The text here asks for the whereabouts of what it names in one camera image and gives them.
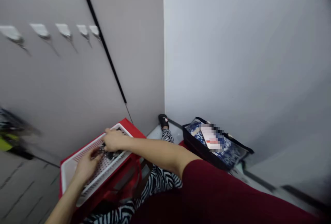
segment zebra print pants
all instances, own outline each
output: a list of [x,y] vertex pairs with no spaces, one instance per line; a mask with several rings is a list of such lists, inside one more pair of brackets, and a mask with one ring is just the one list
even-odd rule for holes
[[[162,140],[174,143],[173,136],[168,129],[163,130]],[[152,172],[140,198],[129,200],[123,206],[120,206],[119,208],[107,213],[92,213],[87,218],[85,218],[83,223],[129,223],[132,215],[148,197],[157,193],[171,190],[173,188],[181,187],[182,181],[175,174],[161,169],[156,165],[153,165]]]

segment black wire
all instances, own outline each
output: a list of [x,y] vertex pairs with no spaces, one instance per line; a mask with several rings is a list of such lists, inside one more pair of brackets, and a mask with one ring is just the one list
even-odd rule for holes
[[98,27],[99,29],[99,33],[100,33],[100,40],[102,42],[102,45],[103,45],[103,48],[106,52],[106,55],[107,55],[107,58],[109,60],[109,63],[110,63],[110,66],[111,66],[111,69],[113,70],[113,73],[114,73],[114,76],[115,76],[115,79],[116,79],[116,82],[118,84],[118,87],[120,88],[120,92],[121,92],[121,95],[123,97],[123,100],[124,100],[124,103],[127,103],[127,100],[125,99],[125,96],[124,96],[124,93],[123,93],[123,90],[122,90],[122,87],[121,87],[121,84],[120,84],[120,81],[118,80],[118,77],[117,77],[117,74],[116,74],[116,71],[115,71],[115,67],[113,65],[113,62],[111,61],[111,57],[110,57],[110,54],[109,54],[109,51],[108,51],[108,48],[107,48],[107,45],[106,45],[106,42],[104,41],[104,38],[103,38],[103,35],[102,35],[102,32],[101,32],[101,28],[99,26],[99,22],[98,22],[98,19],[97,19],[97,16],[94,12],[94,9],[93,9],[93,6],[92,6],[92,2],[91,0],[86,0],[87,1],[87,4],[90,8],[90,11],[91,11],[91,14],[92,14],[92,17],[93,17],[93,20],[96,24],[96,26]]
[[129,113],[129,117],[130,117],[131,123],[134,125],[127,104],[125,104],[125,107],[127,108],[127,111],[128,111],[128,113]]

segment red sleeve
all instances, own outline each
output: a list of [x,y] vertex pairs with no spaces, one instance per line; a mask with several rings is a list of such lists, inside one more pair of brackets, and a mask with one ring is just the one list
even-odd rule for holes
[[182,200],[206,223],[314,223],[304,210],[260,192],[204,160],[190,162],[183,172]]

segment white plastic basket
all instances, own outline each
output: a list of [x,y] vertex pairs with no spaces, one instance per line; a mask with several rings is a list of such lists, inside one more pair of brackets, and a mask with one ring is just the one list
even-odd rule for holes
[[[120,124],[117,123],[111,129],[121,130],[125,135],[132,137],[132,135]],[[70,184],[70,181],[76,171],[78,161],[91,149],[99,147],[102,145],[103,141],[101,138],[106,134],[103,133],[95,140],[90,142],[86,147],[83,147],[70,158],[66,159],[61,165],[61,184],[62,184],[62,194],[66,191],[67,187]],[[117,157],[114,157],[112,160],[109,160],[107,156],[103,156],[100,160],[98,167],[94,175],[87,182],[84,187],[76,206],[80,207],[103,183],[106,181],[109,176],[125,161],[131,152],[123,151]]]

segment white wall hook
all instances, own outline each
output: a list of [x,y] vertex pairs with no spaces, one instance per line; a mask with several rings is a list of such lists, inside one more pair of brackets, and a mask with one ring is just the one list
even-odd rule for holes
[[76,26],[77,26],[79,32],[82,34],[82,36],[84,36],[84,37],[89,36],[86,25],[76,25]]
[[43,39],[49,39],[50,34],[48,30],[46,29],[44,24],[33,24],[30,23],[30,26],[33,28],[33,30],[37,33],[37,35]]
[[100,40],[100,32],[99,32],[98,27],[95,26],[95,25],[90,25],[90,30],[91,30],[91,32],[93,33],[93,35],[94,35],[95,37],[97,37],[98,40]]
[[1,33],[9,40],[18,43],[23,39],[21,33],[14,26],[0,26]]
[[7,37],[9,40],[26,50],[27,53],[30,55],[27,48],[24,46],[23,36],[17,30],[17,28],[15,28],[14,26],[0,26],[0,31],[5,37]]
[[66,37],[67,39],[71,39],[71,32],[70,32],[70,29],[69,29],[69,27],[68,27],[67,24],[59,24],[59,23],[56,23],[55,25],[58,27],[60,33],[61,33],[64,37]]

